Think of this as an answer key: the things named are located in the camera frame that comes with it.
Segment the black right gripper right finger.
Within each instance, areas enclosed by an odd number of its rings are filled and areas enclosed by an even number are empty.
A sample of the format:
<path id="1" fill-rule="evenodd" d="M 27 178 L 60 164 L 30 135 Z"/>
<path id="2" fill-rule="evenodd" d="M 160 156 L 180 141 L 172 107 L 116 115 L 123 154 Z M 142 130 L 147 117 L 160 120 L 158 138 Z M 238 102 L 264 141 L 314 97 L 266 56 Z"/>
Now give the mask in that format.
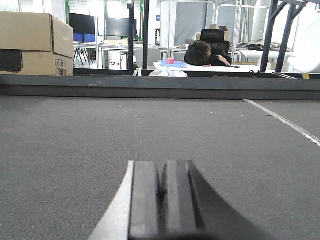
<path id="1" fill-rule="evenodd" d="M 192 161 L 169 160 L 162 173 L 164 232 L 210 240 L 273 240 L 228 204 Z"/>

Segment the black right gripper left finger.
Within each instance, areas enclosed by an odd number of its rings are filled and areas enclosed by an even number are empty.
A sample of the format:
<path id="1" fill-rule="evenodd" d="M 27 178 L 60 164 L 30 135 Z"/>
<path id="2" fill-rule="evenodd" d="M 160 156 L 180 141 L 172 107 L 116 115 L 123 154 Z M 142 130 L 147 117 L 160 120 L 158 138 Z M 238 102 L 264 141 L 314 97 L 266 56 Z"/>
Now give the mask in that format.
<path id="1" fill-rule="evenodd" d="M 160 232 L 158 172 L 152 161 L 132 161 L 90 240 L 148 240 Z"/>

